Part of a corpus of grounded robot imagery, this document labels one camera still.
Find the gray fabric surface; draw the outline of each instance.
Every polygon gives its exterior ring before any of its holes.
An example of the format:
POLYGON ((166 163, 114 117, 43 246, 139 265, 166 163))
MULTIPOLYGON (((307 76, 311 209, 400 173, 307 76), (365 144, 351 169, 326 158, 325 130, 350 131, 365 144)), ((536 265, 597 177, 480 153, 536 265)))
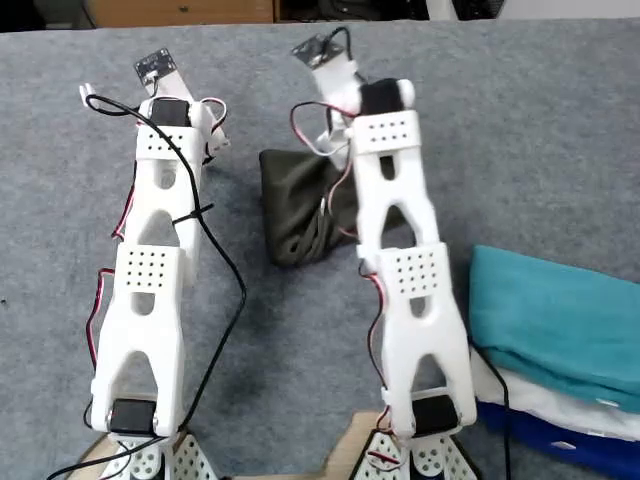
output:
MULTIPOLYGON (((329 25, 219 26, 0 36, 0 471, 39 479, 95 434, 80 420, 83 326, 129 186, 135 128, 81 107, 77 86, 135 104, 133 61, 167 46, 192 92, 230 107, 233 147, 205 175, 210 225, 249 286, 247 309, 193 422, 223 473, 319 469, 355 410, 379 408, 365 348, 375 292, 353 246, 297 271, 269 265, 257 155, 299 149, 288 126, 316 98, 289 49, 329 25)), ((414 81, 427 183, 464 299, 472 244, 640 280, 640 22, 353 26, 370 78, 414 81)), ((186 295, 185 399, 237 299, 212 248, 186 295)), ((486 478, 500 437, 461 434, 486 478)), ((514 447, 517 479, 600 478, 514 447)))

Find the olive cloth bag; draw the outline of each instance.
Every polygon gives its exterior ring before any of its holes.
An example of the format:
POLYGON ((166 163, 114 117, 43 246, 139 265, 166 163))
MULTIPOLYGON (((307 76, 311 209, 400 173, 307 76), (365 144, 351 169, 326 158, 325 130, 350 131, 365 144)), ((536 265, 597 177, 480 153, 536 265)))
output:
MULTIPOLYGON (((317 262, 337 245, 355 241, 338 228, 355 232, 358 199, 353 175, 334 192, 332 216, 327 196, 342 172, 328 158, 264 150, 259 159, 265 240, 274 264, 289 267, 317 262)), ((381 162, 381 169, 385 174, 393 166, 381 162)), ((385 229, 402 222, 400 212, 392 208, 385 229)))

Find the black zip tie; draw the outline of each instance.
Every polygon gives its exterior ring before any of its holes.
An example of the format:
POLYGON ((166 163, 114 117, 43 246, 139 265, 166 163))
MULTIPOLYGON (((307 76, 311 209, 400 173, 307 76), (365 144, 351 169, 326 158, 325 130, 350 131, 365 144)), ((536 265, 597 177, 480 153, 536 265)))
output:
POLYGON ((211 210, 212 208, 213 208, 213 203, 210 203, 209 205, 205 205, 204 207, 201 207, 199 210, 194 210, 189 215, 176 218, 174 221, 171 222, 171 224, 176 225, 177 223, 184 222, 185 220, 191 220, 192 218, 201 217, 204 212, 206 212, 207 210, 211 210))

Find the white wire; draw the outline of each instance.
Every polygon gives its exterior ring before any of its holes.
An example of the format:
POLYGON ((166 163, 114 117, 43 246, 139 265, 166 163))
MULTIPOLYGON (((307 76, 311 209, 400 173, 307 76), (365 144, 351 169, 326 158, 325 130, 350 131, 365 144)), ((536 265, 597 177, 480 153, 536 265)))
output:
POLYGON ((213 124, 213 127, 211 127, 211 133, 213 133, 216 130, 216 128, 222 125, 225 119, 227 118, 227 104, 225 103, 224 100, 217 97, 205 97, 202 100, 200 100, 200 103, 215 103, 222 107, 222 114, 220 115, 220 118, 218 118, 216 123, 213 124))

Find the folded teal cloth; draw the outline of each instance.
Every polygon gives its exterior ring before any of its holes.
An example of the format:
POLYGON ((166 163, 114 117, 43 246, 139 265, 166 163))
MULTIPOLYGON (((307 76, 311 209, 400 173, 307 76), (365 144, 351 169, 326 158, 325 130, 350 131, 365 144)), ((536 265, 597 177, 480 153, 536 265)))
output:
POLYGON ((640 285, 485 246, 470 282, 472 336, 497 366, 640 413, 640 285))

